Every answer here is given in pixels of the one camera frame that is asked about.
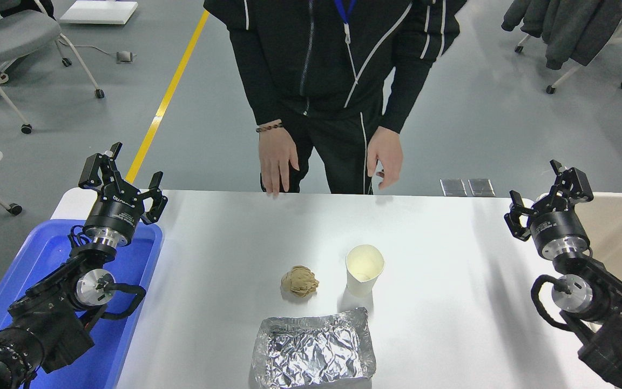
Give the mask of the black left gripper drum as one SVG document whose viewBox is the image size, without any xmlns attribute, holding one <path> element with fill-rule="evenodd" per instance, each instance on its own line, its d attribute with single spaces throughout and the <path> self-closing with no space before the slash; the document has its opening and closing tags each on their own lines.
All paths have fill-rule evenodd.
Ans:
<svg viewBox="0 0 622 389">
<path fill-rule="evenodd" d="M 99 237 L 102 231 L 118 234 L 119 241 L 131 241 L 140 216 L 145 212 L 143 202 L 138 199 L 139 190 L 125 190 L 124 193 L 106 194 L 97 191 L 97 199 L 83 226 L 88 237 Z"/>
</svg>

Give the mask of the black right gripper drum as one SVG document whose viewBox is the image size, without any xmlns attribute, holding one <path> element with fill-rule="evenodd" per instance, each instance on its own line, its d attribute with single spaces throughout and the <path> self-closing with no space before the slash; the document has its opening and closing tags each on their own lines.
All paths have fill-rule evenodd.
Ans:
<svg viewBox="0 0 622 389">
<path fill-rule="evenodd" d="M 590 248 L 574 209 L 534 210 L 528 228 L 538 254 L 583 253 Z"/>
</svg>

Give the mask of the person's right hand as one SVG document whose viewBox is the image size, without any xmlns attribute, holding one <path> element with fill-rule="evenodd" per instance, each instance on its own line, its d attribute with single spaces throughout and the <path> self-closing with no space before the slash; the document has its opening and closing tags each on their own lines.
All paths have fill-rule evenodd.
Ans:
<svg viewBox="0 0 622 389">
<path fill-rule="evenodd" d="M 268 195 L 278 197 L 290 191 L 290 170 L 298 170 L 296 144 L 284 128 L 259 133 L 259 162 L 262 186 Z"/>
</svg>

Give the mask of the person's left hand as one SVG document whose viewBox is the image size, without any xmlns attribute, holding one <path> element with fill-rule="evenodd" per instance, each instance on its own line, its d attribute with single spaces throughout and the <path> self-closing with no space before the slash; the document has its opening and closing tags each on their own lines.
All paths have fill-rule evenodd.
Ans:
<svg viewBox="0 0 622 389">
<path fill-rule="evenodd" d="M 400 179 L 404 163 L 404 152 L 400 134 L 378 126 L 366 150 L 366 172 L 368 177 L 378 176 L 378 189 L 384 190 Z"/>
</svg>

